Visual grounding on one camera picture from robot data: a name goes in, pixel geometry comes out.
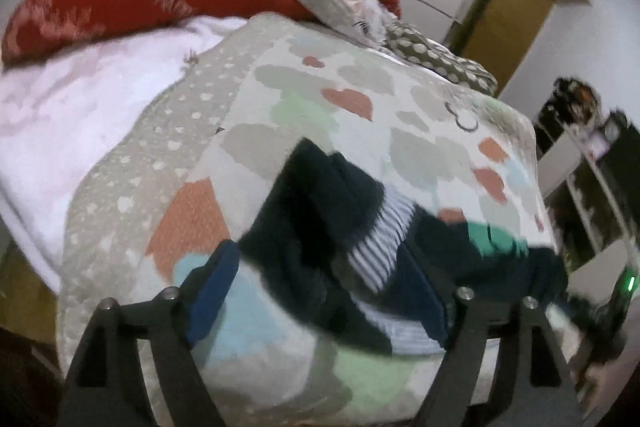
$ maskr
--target bed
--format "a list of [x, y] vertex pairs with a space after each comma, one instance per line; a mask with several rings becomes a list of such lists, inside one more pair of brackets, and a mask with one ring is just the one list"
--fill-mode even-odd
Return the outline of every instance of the bed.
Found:
[[[428, 52], [420, 41], [402, 45]], [[0, 82], [0, 214], [59, 294], [63, 370], [104, 296], [149, 299], [218, 240], [238, 239], [303, 137], [440, 219], [553, 245], [530, 121], [388, 50], [277, 14], [197, 17], [96, 42], [9, 69]], [[415, 414], [442, 359], [437, 343], [421, 337], [394, 351], [402, 357], [353, 349], [297, 322], [252, 263], [239, 274], [194, 352], [230, 425]], [[551, 317], [569, 356], [577, 334]], [[496, 354], [488, 346], [476, 401], [486, 399]], [[168, 425], [148, 346], [141, 357]]]

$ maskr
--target floral pillow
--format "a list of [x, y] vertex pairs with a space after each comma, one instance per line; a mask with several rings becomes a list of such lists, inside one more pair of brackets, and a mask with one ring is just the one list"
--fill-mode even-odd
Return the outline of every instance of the floral pillow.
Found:
[[378, 0], [298, 0], [329, 28], [353, 41], [381, 48], [396, 16]]
[[414, 26], [401, 20], [388, 27], [386, 47], [398, 57], [435, 71], [453, 84], [493, 96], [497, 88], [495, 77], [475, 60], [458, 57], [436, 41], [427, 39]]

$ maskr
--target green patterned pillow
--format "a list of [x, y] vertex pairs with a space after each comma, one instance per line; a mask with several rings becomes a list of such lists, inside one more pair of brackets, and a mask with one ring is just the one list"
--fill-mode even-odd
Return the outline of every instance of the green patterned pillow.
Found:
[[478, 62], [454, 55], [404, 21], [396, 20], [387, 25], [386, 47], [398, 57], [434, 71], [454, 84], [489, 96], [493, 96], [498, 86], [495, 77]]

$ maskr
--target white sheet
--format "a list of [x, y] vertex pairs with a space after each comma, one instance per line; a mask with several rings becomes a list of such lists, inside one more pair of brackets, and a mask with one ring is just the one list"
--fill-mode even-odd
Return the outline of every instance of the white sheet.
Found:
[[0, 76], [0, 216], [52, 291], [60, 290], [66, 211], [84, 176], [183, 76], [191, 51], [245, 23], [197, 17]]

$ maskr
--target screw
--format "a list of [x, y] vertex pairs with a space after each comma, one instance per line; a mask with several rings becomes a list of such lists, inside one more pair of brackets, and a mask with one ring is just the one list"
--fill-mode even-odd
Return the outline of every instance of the screw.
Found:
[[538, 301], [528, 295], [522, 300], [522, 303], [530, 310], [535, 310], [538, 307]]
[[168, 286], [160, 292], [160, 296], [165, 301], [173, 301], [178, 298], [178, 295], [180, 295], [180, 289], [176, 288], [175, 286]]
[[460, 297], [463, 301], [470, 301], [471, 299], [474, 298], [474, 296], [476, 296], [474, 291], [471, 288], [468, 288], [466, 286], [460, 286], [460, 288], [456, 290], [456, 295]]
[[100, 308], [101, 310], [110, 310], [117, 305], [118, 301], [116, 301], [116, 299], [114, 299], [113, 297], [107, 297], [106, 299], [102, 299], [100, 301], [100, 303], [98, 304], [98, 308]]

